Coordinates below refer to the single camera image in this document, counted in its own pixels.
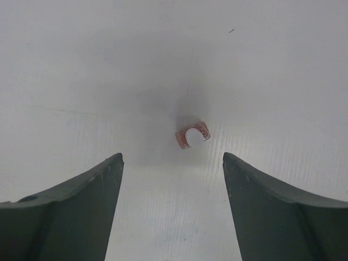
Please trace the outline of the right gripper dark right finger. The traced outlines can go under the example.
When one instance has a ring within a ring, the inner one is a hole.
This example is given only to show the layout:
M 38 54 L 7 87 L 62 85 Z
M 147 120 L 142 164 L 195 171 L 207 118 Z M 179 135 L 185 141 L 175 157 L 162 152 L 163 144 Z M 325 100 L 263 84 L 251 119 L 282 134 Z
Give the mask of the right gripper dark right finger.
M 243 260 L 347 260 L 347 203 L 296 188 L 231 153 L 223 172 Z

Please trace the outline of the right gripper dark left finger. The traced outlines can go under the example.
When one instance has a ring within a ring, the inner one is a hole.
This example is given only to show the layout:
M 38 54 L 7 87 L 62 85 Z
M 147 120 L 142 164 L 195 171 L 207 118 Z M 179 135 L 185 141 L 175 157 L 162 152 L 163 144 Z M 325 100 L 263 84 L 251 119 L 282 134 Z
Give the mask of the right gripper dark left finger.
M 17 202 L 1 203 L 1 260 L 105 260 L 123 174 L 117 153 Z

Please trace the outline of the red nail polish bottle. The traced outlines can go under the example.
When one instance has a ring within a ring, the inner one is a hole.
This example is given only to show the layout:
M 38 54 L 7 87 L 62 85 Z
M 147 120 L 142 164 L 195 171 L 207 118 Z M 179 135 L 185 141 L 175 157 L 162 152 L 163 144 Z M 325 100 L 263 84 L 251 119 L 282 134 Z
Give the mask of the red nail polish bottle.
M 207 141 L 210 138 L 210 131 L 204 121 L 193 123 L 191 125 L 188 125 L 182 128 L 175 134 L 177 142 L 181 149 L 192 148 L 188 146 L 186 138 L 185 138 L 185 133 L 190 128 L 198 129 L 204 135 L 204 141 Z

